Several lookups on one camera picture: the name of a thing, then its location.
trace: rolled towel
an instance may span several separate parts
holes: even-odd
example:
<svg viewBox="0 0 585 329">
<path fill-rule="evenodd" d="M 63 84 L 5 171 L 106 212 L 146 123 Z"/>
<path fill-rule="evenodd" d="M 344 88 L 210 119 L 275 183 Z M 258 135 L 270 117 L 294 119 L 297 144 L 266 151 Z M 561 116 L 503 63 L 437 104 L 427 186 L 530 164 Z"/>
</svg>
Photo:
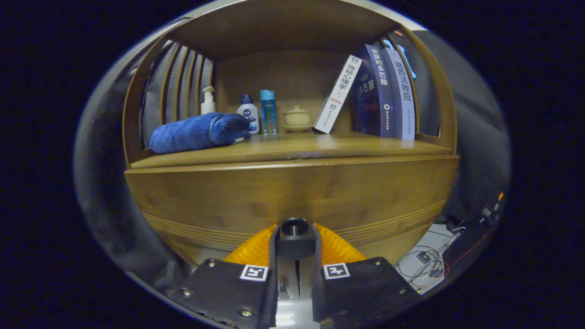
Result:
<svg viewBox="0 0 585 329">
<path fill-rule="evenodd" d="M 231 145 L 250 138 L 249 128 L 243 115 L 207 113 L 156 128 L 150 148 L 164 154 Z"/>
</svg>

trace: blue cap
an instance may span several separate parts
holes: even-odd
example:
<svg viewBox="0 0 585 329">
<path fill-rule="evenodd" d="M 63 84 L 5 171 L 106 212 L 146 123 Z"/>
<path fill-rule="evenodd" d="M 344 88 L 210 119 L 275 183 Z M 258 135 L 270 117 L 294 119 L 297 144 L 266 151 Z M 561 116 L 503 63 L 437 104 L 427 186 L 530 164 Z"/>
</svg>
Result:
<svg viewBox="0 0 585 329">
<path fill-rule="evenodd" d="M 260 101 L 275 100 L 273 90 L 260 90 Z"/>
<path fill-rule="evenodd" d="M 242 98 L 242 104 L 254 104 L 254 100 L 252 99 L 252 96 L 246 94 L 246 95 L 242 95 L 240 97 Z"/>
</svg>

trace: yellow plastic part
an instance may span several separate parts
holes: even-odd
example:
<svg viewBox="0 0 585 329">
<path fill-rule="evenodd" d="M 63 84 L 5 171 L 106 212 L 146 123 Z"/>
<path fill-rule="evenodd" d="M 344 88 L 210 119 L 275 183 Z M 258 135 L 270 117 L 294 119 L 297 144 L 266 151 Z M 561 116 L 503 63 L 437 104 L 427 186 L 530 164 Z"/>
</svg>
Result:
<svg viewBox="0 0 585 329">
<path fill-rule="evenodd" d="M 352 263 L 364 261 L 366 257 L 362 255 L 349 242 L 345 241 L 337 233 L 327 227 L 315 223 L 317 231 L 321 236 L 321 266 L 326 264 Z"/>
<path fill-rule="evenodd" d="M 275 227 L 276 224 L 254 234 L 241 246 L 237 247 L 236 250 L 232 251 L 224 261 L 243 265 L 268 266 L 270 261 L 270 238 Z M 317 227 L 317 231 L 321 236 L 321 266 L 352 263 L 366 259 L 361 252 L 335 232 L 319 224 L 315 224 L 315 227 Z"/>
<path fill-rule="evenodd" d="M 246 242 L 232 251 L 225 262 L 237 264 L 250 264 L 256 266 L 268 266 L 270 261 L 270 238 L 276 228 L 276 224 L 254 234 Z"/>
</svg>

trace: saucer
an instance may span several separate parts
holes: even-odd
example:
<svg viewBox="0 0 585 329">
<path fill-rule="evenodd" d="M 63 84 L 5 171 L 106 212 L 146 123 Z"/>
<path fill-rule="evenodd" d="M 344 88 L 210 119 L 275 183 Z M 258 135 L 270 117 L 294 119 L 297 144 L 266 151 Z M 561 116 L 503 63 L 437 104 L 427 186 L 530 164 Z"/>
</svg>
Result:
<svg viewBox="0 0 585 329">
<path fill-rule="evenodd" d="M 313 128 L 313 125 L 306 125 L 306 126 L 284 126 L 284 129 L 290 131 L 290 132 L 301 132 L 301 131 L 307 131 L 309 129 Z"/>
</svg>

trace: clear plastic bottle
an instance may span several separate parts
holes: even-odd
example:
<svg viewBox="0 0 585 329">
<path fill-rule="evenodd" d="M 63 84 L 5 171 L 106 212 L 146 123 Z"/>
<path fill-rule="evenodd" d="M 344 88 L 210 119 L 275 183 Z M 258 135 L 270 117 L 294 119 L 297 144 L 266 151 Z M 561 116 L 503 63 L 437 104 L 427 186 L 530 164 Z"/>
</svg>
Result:
<svg viewBox="0 0 585 329">
<path fill-rule="evenodd" d="M 276 102 L 274 91 L 260 90 L 262 107 L 262 127 L 265 135 L 276 135 Z"/>
</svg>

